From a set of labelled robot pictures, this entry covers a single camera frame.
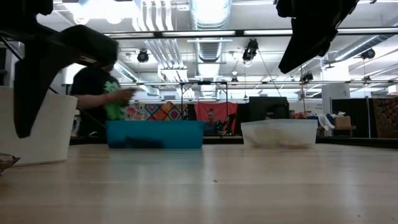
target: table surface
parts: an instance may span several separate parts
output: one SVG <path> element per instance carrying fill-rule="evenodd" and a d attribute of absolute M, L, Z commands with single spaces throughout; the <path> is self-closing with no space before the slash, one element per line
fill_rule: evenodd
<path fill-rule="evenodd" d="M 398 152 L 72 146 L 0 176 L 0 223 L 398 223 Z"/>

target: person in background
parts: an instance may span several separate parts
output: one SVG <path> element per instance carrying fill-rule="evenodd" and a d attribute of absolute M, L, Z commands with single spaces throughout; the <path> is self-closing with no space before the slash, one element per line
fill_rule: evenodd
<path fill-rule="evenodd" d="M 78 98 L 77 108 L 83 110 L 79 137 L 96 132 L 106 138 L 105 122 L 124 119 L 124 108 L 135 94 L 134 89 L 120 89 L 110 71 L 114 64 L 103 68 L 81 69 L 73 78 L 70 94 Z"/>
<path fill-rule="evenodd" d="M 216 122 L 214 121 L 214 110 L 207 111 L 208 122 L 205 123 L 205 136 L 216 136 Z"/>

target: clear plastic bin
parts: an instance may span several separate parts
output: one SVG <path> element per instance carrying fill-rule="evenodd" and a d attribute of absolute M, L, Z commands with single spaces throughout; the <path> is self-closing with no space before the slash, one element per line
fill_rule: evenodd
<path fill-rule="evenodd" d="M 311 148 L 315 145 L 318 121 L 310 119 L 269 119 L 242 123 L 247 147 Z"/>

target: cardboard box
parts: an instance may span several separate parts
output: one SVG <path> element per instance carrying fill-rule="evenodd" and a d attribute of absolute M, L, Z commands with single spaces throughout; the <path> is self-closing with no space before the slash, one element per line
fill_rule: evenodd
<path fill-rule="evenodd" d="M 351 129 L 350 116 L 336 117 L 333 123 L 333 125 L 335 125 L 335 129 Z"/>

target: white plastic bin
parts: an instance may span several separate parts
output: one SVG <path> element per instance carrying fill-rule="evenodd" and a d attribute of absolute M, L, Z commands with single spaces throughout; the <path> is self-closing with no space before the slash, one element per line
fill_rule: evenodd
<path fill-rule="evenodd" d="M 67 159 L 77 98 L 48 93 L 31 135 L 19 139 L 14 127 L 12 88 L 0 87 L 0 152 L 20 157 L 15 166 Z"/>
<path fill-rule="evenodd" d="M 247 147 L 310 148 L 315 145 L 318 121 L 311 119 L 269 119 L 242 123 Z"/>

